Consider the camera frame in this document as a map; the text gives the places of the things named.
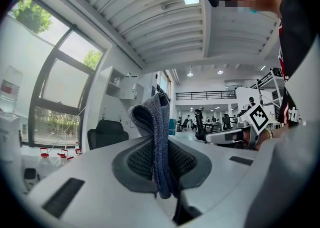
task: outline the railing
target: railing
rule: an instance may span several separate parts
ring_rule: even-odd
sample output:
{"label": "railing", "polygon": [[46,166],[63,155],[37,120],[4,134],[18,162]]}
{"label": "railing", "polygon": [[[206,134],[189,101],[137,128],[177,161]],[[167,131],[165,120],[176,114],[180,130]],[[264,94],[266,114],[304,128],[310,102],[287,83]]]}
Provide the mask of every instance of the railing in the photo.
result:
{"label": "railing", "polygon": [[209,92],[189,92],[176,93],[176,100],[216,100],[216,99],[236,99],[236,91],[209,91]]}

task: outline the window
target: window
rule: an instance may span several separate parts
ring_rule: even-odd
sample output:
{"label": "window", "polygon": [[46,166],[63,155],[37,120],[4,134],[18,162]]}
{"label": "window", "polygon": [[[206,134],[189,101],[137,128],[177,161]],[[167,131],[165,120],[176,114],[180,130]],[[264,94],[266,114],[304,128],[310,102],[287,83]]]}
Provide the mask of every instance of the window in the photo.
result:
{"label": "window", "polygon": [[78,107],[89,74],[56,60],[48,76],[43,98]]}
{"label": "window", "polygon": [[39,38],[55,45],[68,27],[32,0],[20,0],[8,13]]}
{"label": "window", "polygon": [[68,36],[59,50],[94,70],[101,56],[101,51],[76,32]]}
{"label": "window", "polygon": [[9,66],[23,73],[15,114],[22,140],[29,141],[29,108],[33,90],[47,57],[68,26],[32,0],[15,0],[1,24],[0,81]]}
{"label": "window", "polygon": [[158,72],[156,91],[161,93],[166,93],[170,99],[171,81],[165,71]]}
{"label": "window", "polygon": [[40,107],[35,108],[34,141],[38,144],[74,145],[79,141],[80,118]]}
{"label": "window", "polygon": [[14,1],[1,25],[0,81],[8,66],[23,73],[14,111],[22,141],[81,147],[85,105],[103,51],[40,1]]}

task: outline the tree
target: tree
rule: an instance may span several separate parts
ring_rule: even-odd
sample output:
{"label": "tree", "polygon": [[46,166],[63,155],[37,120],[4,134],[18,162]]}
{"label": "tree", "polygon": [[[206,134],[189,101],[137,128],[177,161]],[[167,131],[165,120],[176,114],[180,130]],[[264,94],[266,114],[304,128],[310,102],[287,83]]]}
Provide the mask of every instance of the tree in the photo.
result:
{"label": "tree", "polygon": [[88,53],[86,54],[84,60],[83,60],[83,64],[85,64],[86,66],[95,69],[96,65],[99,61],[99,57],[100,57],[101,52],[97,51],[95,52],[94,50],[90,50],[88,51]]}
{"label": "tree", "polygon": [[31,0],[21,0],[12,14],[17,21],[36,34],[49,29],[52,21],[51,15]]}

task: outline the white floor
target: white floor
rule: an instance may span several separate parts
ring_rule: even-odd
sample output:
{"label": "white floor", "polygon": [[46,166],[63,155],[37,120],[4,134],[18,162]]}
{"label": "white floor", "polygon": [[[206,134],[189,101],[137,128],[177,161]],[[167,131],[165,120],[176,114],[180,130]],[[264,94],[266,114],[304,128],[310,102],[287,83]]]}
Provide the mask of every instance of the white floor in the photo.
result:
{"label": "white floor", "polygon": [[195,142],[201,142],[203,143],[203,141],[196,139],[196,129],[191,130],[190,128],[186,128],[186,131],[183,130],[182,132],[176,132],[175,135],[181,138],[185,138],[191,141],[195,141]]}

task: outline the window frame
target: window frame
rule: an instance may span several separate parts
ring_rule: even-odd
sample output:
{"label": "window frame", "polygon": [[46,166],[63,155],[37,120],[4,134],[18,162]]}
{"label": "window frame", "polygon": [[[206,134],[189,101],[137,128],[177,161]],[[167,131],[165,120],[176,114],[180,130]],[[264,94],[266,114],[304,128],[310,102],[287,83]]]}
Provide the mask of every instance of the window frame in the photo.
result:
{"label": "window frame", "polygon": [[[11,8],[17,4],[20,0],[14,0],[10,7],[8,8],[8,12],[11,11]],[[54,11],[52,8],[50,8],[48,5],[43,3],[40,0],[31,0],[35,4],[39,5],[41,8],[43,8],[46,12],[50,13],[52,16],[54,16],[57,20],[65,24],[69,29],[65,32],[65,34],[62,35],[62,37],[58,40],[58,42],[55,44],[49,55],[47,56],[42,68],[40,69],[40,72],[38,74],[37,80],[35,82],[31,101],[30,101],[30,107],[29,107],[29,113],[28,113],[28,123],[27,123],[27,130],[28,130],[28,142],[22,141],[23,145],[28,145],[29,147],[51,147],[54,146],[55,148],[64,148],[65,146],[62,145],[54,145],[54,144],[38,144],[35,142],[35,110],[36,107],[41,107],[44,109],[57,111],[60,113],[66,113],[71,114],[74,116],[79,115],[79,130],[78,130],[78,144],[79,148],[82,148],[82,132],[83,132],[83,122],[84,122],[84,114],[85,114],[85,106],[87,104],[89,91],[92,86],[92,83],[94,81],[94,77],[96,75],[98,66],[101,63],[102,56],[105,54],[106,49],[98,45],[96,42],[94,42],[92,39],[90,39],[85,33],[80,31],[76,25],[72,25],[69,21],[67,21],[64,17],[59,15],[56,11]],[[86,66],[85,64],[79,62],[78,60],[72,58],[71,56],[65,54],[64,52],[60,51],[59,48],[61,45],[65,42],[65,40],[68,38],[69,35],[71,35],[72,32],[77,33],[79,36],[81,36],[83,39],[85,39],[87,42],[92,44],[95,48],[97,48],[101,52],[101,56],[99,58],[99,61],[97,63],[96,69],[91,69],[90,67]],[[66,64],[88,74],[88,78],[86,80],[86,83],[84,85],[84,88],[82,90],[78,108],[71,107],[63,104],[59,104],[56,102],[52,102],[49,100],[46,100],[43,98],[44,89],[47,84],[47,80],[49,77],[49,74],[51,72],[52,67],[54,66],[56,60],[61,60],[65,62]],[[68,145],[67,148],[75,148],[75,145]]]}
{"label": "window frame", "polygon": [[[166,83],[166,91],[165,92],[161,87],[160,87],[160,83],[161,83],[161,77],[165,80]],[[167,73],[165,71],[158,71],[158,79],[156,81],[156,89],[158,92],[166,94],[168,97],[168,100],[170,102],[171,100],[171,80],[169,79],[169,76],[167,75]]]}

